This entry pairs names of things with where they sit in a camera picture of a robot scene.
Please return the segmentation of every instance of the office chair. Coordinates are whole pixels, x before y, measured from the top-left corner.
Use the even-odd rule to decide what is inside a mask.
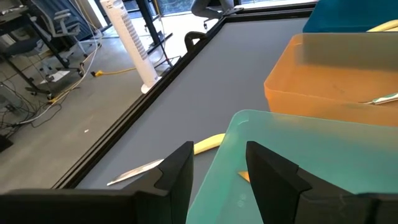
[[[44,31],[39,25],[36,24],[36,17],[31,17],[31,21],[34,25],[38,28],[38,30],[43,34],[43,36],[50,41],[51,35]],[[7,56],[25,56],[31,57],[34,55],[41,54],[43,51],[46,50],[45,44],[43,40],[39,36],[31,37],[27,40],[15,40],[16,42],[9,47],[4,49],[4,53]],[[45,73],[46,79],[50,76],[50,70],[52,67],[48,63],[47,59],[41,60],[41,68],[40,71]]]
[[[234,0],[234,6],[238,6],[240,5],[240,0]],[[212,10],[216,10],[216,11],[222,11],[223,8],[221,7],[221,3],[220,0],[211,0],[209,2],[209,5],[207,5],[208,8],[212,9]],[[207,19],[205,21],[203,21],[203,27],[207,30],[207,22],[213,20],[213,19]]]
[[[66,62],[68,61],[68,57],[75,53],[76,48],[79,48],[83,52],[83,55],[88,57],[83,44],[88,44],[91,47],[94,40],[79,41],[76,38],[80,33],[80,21],[70,13],[69,9],[55,12],[53,9],[48,7],[48,0],[31,1],[44,15],[44,21],[52,37],[71,37],[76,42],[73,47],[62,55]]]

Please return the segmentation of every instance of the white tower fan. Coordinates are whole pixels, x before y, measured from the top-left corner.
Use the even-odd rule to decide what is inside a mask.
[[[142,46],[126,7],[122,0],[101,0],[101,4],[144,82],[141,92],[147,93],[160,77],[157,76],[155,68]]]

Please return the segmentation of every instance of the table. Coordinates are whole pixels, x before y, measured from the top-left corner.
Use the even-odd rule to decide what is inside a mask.
[[[295,4],[248,9],[224,17],[139,98],[54,188],[110,187],[115,176],[167,157],[185,141],[224,133],[244,109],[268,110],[263,83],[315,7]],[[216,150],[194,158],[191,202]]]
[[[51,52],[54,54],[54,56],[62,64],[62,66],[63,66],[62,70],[78,71],[78,72],[80,71],[78,68],[69,68],[69,62],[66,62],[66,61],[64,61],[63,58],[61,58],[60,54],[58,53],[58,50],[56,50],[56,48],[47,40],[46,37],[44,37],[44,35],[41,33],[41,31],[39,31],[39,29],[31,21],[30,16],[29,16],[29,8],[26,6],[20,7],[18,10],[14,11],[14,12],[10,12],[10,13],[0,16],[0,35],[8,34],[16,29],[25,27],[26,25],[31,26],[31,28],[33,28],[33,30],[35,30],[35,33],[43,40],[44,44],[51,50]],[[25,82],[29,85],[29,87],[26,87],[27,91],[30,91],[33,94],[44,93],[44,94],[47,94],[48,96],[52,96],[55,94],[55,93],[52,93],[50,90],[39,88],[39,86],[35,85],[30,78],[26,77],[26,75],[8,59],[7,55],[0,52],[0,57],[13,70],[15,70],[18,73],[18,75],[21,78],[23,78],[25,80]]]

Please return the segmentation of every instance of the gray concrete floor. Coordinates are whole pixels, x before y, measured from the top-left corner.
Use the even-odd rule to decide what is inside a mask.
[[[173,16],[163,19],[166,33],[174,35],[167,41],[166,51],[169,57],[185,54],[184,35],[191,30],[205,32],[204,18],[193,15]],[[211,21],[209,28],[215,24]],[[148,47],[150,39],[145,33],[143,20],[134,19],[133,23],[142,35],[144,46]],[[112,29],[106,35],[112,35]],[[156,50],[150,58],[156,62],[162,56]],[[71,67],[77,67],[83,60],[77,51],[70,57]],[[13,58],[12,61],[33,77],[35,83],[42,80],[34,65],[40,67],[40,59],[31,57]],[[53,67],[59,64],[51,60]],[[103,47],[98,50],[90,71],[115,71],[133,67],[119,39],[103,39]],[[159,73],[167,66],[160,66]],[[0,64],[0,81],[26,97],[35,105],[47,101],[44,95],[32,96],[25,91],[27,84],[4,63]],[[71,82],[79,79],[77,74],[70,76]],[[101,135],[134,103],[141,95],[142,81],[136,71],[121,75],[110,75],[94,78],[85,77],[79,89],[73,90],[62,103],[60,110],[50,121],[38,128],[29,125],[21,128],[11,137],[14,145],[0,153],[0,192],[11,189],[51,188],[64,173],[101,137]],[[35,125],[49,119],[56,111],[54,106],[35,121]],[[6,122],[15,122],[13,116]]]

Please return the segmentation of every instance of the blue container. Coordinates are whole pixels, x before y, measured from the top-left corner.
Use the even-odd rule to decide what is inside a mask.
[[[319,0],[303,32],[366,32],[398,19],[398,0]]]

